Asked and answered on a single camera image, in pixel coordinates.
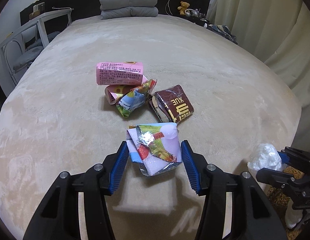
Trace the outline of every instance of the snack wrapper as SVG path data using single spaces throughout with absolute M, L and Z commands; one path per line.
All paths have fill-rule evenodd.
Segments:
M 127 118 L 132 111 L 142 106 L 154 89 L 157 80 L 150 79 L 141 86 L 131 89 L 116 104 L 118 111 Z
M 143 76 L 143 83 L 145 82 L 147 82 L 147 78 Z M 105 88 L 106 99 L 110 105 L 113 105 L 134 87 L 130 85 L 109 85 Z
M 194 108 L 180 85 L 155 92 L 148 104 L 161 122 L 178 124 L 194 113 Z
M 145 176 L 172 170 L 182 163 L 176 123 L 140 124 L 127 130 L 126 138 L 132 162 Z
M 143 83 L 141 62 L 100 62 L 96 66 L 98 85 L 135 85 Z

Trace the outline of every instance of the metal bolt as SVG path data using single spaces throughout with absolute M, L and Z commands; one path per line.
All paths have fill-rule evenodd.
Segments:
M 206 166 L 206 168 L 209 170 L 209 171 L 215 171 L 216 170 L 216 166 L 214 164 L 208 164 Z
M 62 179 L 66 178 L 68 176 L 68 172 L 63 171 L 60 175 L 59 175 Z
M 244 172 L 242 173 L 242 176 L 243 176 L 244 178 L 248 179 L 248 178 L 251 177 L 251 174 L 250 174 L 249 172 L 247 172 L 247 171 L 244 171 Z
M 98 163 L 98 164 L 96 164 L 96 165 L 94 166 L 94 170 L 95 170 L 95 171 L 100 171 L 100 170 L 102 170 L 102 169 L 103 169 L 103 165 L 100 164 L 100 163 Z

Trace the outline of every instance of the chair cushion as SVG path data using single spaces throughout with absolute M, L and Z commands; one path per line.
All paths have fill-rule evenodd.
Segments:
M 35 58 L 38 57 L 38 55 L 42 52 L 43 49 L 44 49 L 43 46 L 38 46 L 26 51 L 24 54 L 18 57 L 16 61 L 13 63 L 12 66 L 13 70 L 17 72 L 27 63 L 34 61 Z
M 58 34 L 60 34 L 60 32 L 53 32 L 47 35 L 48 41 L 51 42 Z M 26 51 L 38 47 L 38 46 L 42 46 L 42 40 L 38 39 L 37 41 L 35 41 L 33 44 L 30 44 Z

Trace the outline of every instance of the bed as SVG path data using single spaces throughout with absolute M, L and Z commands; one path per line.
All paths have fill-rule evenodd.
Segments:
M 117 151 L 128 125 L 157 122 L 147 106 L 123 119 L 108 104 L 96 84 L 102 61 L 143 62 L 146 77 L 158 79 L 155 90 L 181 85 L 195 112 L 178 125 L 180 141 L 226 172 L 247 170 L 259 143 L 280 150 L 293 141 L 300 103 L 232 42 L 164 15 L 77 20 L 38 56 L 0 113 L 0 217 L 17 239 L 61 171 L 85 172 Z M 129 161 L 106 202 L 117 240 L 186 240 L 195 237 L 204 198 L 183 165 L 145 177 Z M 80 224 L 87 239 L 83 212 Z

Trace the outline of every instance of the curtain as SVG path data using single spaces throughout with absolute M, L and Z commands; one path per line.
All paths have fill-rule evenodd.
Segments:
M 301 101 L 292 146 L 310 151 L 310 11 L 302 0 L 217 0 L 207 18 L 227 25 L 238 45 L 279 75 Z

